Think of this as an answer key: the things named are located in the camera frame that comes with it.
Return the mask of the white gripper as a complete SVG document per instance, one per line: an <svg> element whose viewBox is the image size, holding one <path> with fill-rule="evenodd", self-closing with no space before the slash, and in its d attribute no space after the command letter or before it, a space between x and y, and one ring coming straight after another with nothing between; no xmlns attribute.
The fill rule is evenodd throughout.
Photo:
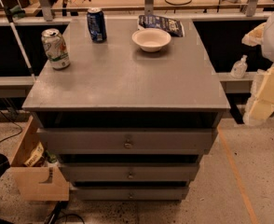
<svg viewBox="0 0 274 224"><path fill-rule="evenodd" d="M247 46L261 45L265 58L274 62L274 12L252 31L246 34L241 43ZM243 122L246 125L260 125L274 112L274 64L268 70L259 69L253 78L251 96L245 106Z"/></svg>

